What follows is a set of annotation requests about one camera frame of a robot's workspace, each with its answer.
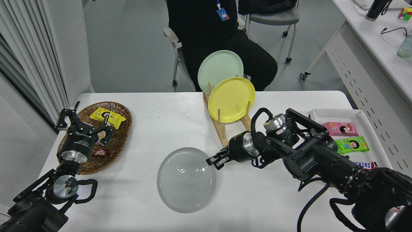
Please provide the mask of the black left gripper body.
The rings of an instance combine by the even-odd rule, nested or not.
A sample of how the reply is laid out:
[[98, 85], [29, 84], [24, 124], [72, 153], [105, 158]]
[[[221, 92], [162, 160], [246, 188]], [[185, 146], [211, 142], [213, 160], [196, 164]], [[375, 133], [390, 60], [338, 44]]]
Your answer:
[[91, 157], [95, 143], [98, 140], [94, 127], [83, 128], [78, 131], [77, 127], [69, 127], [67, 137], [60, 150], [60, 157], [80, 154], [80, 157]]

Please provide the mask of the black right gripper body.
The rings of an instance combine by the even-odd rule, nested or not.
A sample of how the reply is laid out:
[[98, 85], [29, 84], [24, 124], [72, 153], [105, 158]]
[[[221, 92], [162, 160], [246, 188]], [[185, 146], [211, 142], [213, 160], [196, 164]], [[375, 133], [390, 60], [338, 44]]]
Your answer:
[[229, 141], [229, 159], [235, 160], [239, 163], [244, 163], [251, 160], [249, 153], [246, 151], [243, 144], [243, 138], [245, 135], [250, 135], [250, 131], [244, 131], [234, 137]]

